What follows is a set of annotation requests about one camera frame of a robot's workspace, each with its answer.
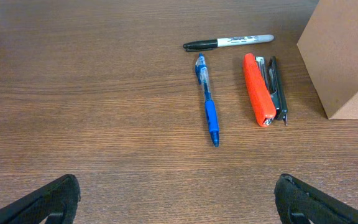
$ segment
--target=wood grain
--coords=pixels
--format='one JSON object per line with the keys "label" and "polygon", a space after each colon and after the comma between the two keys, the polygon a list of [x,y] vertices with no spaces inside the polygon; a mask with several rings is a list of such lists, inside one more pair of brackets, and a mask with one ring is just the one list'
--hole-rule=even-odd
{"label": "wood grain", "polygon": [[[296,47],[316,1],[0,0],[0,208],[63,174],[75,223],[280,223],[289,173],[358,209],[358,121],[328,120]],[[221,145],[185,42],[206,52]],[[246,53],[278,58],[290,125],[256,125]]]}

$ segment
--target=wooden surface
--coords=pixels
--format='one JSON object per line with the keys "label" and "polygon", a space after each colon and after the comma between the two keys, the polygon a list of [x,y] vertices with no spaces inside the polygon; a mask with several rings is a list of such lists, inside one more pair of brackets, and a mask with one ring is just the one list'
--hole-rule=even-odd
{"label": "wooden surface", "polygon": [[[0,0],[0,208],[70,173],[75,223],[280,223],[285,172],[358,209],[358,121],[326,118],[296,47],[315,5]],[[257,34],[276,39],[205,52],[214,148],[182,45]],[[257,126],[250,52],[278,58],[288,127]]]}

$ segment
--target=marker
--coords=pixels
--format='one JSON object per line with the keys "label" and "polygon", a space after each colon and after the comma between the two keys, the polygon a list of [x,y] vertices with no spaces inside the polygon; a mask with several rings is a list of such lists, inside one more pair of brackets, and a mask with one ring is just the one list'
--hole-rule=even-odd
{"label": "marker", "polygon": [[228,47],[245,44],[261,44],[267,43],[274,40],[273,35],[255,35],[248,37],[230,37],[230,38],[219,38],[214,40],[200,40],[183,44],[183,48],[187,52],[197,52],[202,50],[213,50],[216,47]]}
{"label": "marker", "polygon": [[196,75],[198,83],[201,85],[203,90],[204,99],[205,99],[205,113],[206,121],[208,123],[208,131],[211,135],[212,142],[215,147],[219,146],[219,125],[218,125],[218,116],[216,115],[216,109],[214,101],[212,100],[211,90],[209,88],[209,77],[208,69],[205,63],[205,58],[203,54],[198,55],[198,60],[196,62]]}

